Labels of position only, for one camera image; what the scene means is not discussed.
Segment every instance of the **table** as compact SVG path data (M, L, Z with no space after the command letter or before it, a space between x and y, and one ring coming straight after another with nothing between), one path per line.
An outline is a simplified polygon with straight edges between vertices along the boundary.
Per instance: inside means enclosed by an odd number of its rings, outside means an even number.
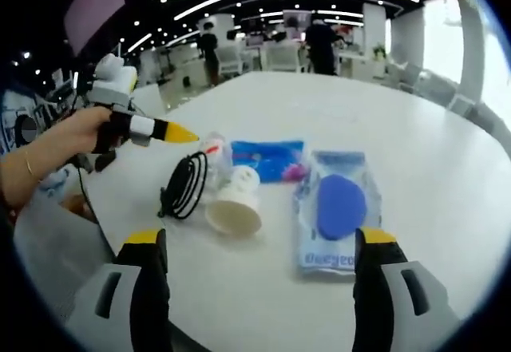
M458 316L485 298L511 236L511 162L486 132L421 98L339 77L248 73L171 111L199 135L303 138L309 148L363 150L382 193L382 225L409 260L447 288ZM196 144L130 143L87 187L115 252L161 225L159 187ZM260 189L263 227L246 240L200 219L166 224L170 320L213 351L351 350L352 283L301 279L292 184Z

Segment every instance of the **black shirt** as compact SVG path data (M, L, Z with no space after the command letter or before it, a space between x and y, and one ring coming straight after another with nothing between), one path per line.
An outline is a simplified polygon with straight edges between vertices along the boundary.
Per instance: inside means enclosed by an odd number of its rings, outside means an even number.
M311 47L312 53L325 53L332 51L332 43L339 37L327 25L312 25L305 31L305 39Z
M215 34L205 33L199 38L199 49L204 53L206 61L216 61L215 49L218 41Z

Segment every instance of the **white pillar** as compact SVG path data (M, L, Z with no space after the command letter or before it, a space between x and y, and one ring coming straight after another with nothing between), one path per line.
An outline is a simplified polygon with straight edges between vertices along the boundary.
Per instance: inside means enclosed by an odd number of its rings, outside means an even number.
M392 20L391 57L397 63L424 64L424 8Z
M458 0L463 27L463 72L458 92L478 103L485 76L485 37L481 17L465 0Z
M385 47L385 8L364 3L364 53L372 58L373 48L377 45Z

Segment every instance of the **hand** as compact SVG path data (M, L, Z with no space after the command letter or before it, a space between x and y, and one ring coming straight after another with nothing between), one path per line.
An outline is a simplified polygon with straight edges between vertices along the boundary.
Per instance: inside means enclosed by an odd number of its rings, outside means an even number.
M92 152L97 143L97 130L108 122L112 112L104 107L78 110L41 135L54 151L65 159L78 153Z

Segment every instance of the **bracelet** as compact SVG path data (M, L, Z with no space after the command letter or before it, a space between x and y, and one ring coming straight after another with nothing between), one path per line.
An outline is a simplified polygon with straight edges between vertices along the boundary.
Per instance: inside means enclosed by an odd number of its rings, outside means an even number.
M29 170L29 174L31 176L34 177L34 179L37 179L39 183L42 182L42 180L40 180L39 178L37 178L34 174L34 171L32 171L32 168L30 167L30 162L29 162L29 153L25 150L25 163L26 163L26 168Z

